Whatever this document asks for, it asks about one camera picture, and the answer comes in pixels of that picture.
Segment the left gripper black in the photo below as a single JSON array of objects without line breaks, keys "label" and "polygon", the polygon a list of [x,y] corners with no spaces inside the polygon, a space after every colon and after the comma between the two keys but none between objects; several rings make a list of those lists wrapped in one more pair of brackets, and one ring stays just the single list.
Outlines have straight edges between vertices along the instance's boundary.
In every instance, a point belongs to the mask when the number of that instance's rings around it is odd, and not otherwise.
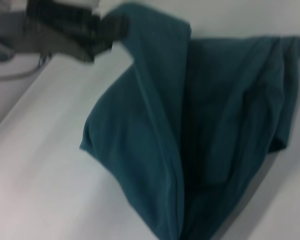
[{"label": "left gripper black", "polygon": [[0,12],[0,62],[17,54],[62,54],[92,63],[128,30],[123,14],[100,17],[54,0],[27,0],[25,10]]}]

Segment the teal t-shirt with FREE print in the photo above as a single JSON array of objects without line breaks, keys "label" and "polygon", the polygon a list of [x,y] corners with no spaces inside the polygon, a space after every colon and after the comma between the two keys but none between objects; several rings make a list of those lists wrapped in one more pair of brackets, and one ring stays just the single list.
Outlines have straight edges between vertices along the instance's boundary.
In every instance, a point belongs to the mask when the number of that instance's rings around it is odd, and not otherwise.
[{"label": "teal t-shirt with FREE print", "polygon": [[286,148],[300,36],[191,38],[190,25],[126,3],[132,65],[99,98],[80,148],[120,184],[159,240],[210,240],[266,155]]}]

